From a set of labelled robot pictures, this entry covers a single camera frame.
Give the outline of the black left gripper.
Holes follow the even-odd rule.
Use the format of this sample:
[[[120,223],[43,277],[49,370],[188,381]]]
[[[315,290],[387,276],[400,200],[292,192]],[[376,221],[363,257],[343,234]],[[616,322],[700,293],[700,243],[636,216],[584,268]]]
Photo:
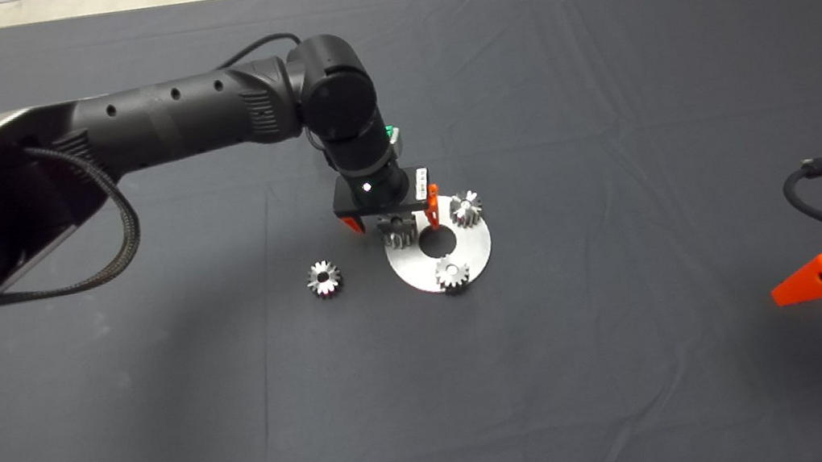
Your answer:
[[[340,175],[336,179],[333,212],[357,234],[366,234],[362,217],[426,210],[433,230],[440,228],[438,184],[427,183],[426,168],[399,167],[390,162],[363,177]]]

